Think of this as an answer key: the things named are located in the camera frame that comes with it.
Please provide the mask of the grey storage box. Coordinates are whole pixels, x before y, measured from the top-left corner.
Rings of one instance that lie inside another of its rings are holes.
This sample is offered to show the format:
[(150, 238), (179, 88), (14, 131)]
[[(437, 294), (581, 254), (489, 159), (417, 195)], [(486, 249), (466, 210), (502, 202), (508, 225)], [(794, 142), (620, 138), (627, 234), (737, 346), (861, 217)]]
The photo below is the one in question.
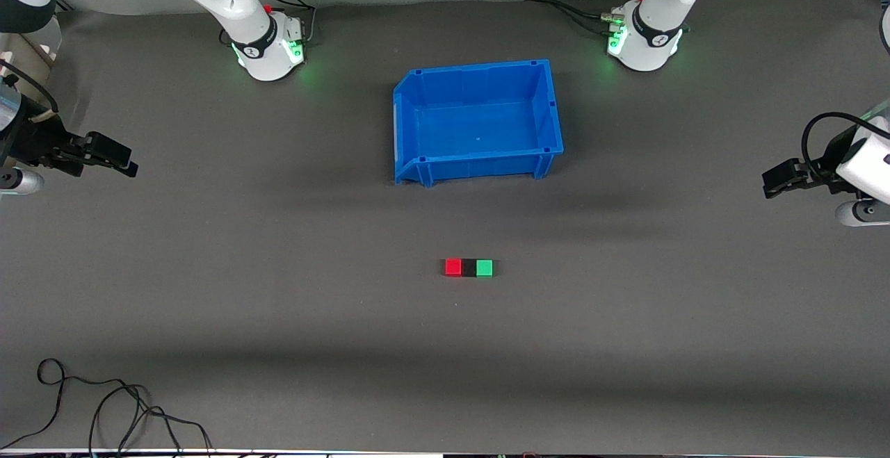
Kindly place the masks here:
[(13, 123), (25, 97), (58, 112), (47, 81), (60, 41), (54, 22), (35, 33), (0, 33), (0, 131)]

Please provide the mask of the blue plastic bin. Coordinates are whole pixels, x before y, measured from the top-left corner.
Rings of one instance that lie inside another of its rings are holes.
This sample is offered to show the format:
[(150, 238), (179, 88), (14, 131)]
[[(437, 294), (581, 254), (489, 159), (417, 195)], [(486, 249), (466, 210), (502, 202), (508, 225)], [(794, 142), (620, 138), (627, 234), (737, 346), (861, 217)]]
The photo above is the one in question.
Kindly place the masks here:
[(411, 69), (392, 91), (394, 182), (531, 175), (565, 151), (546, 59)]

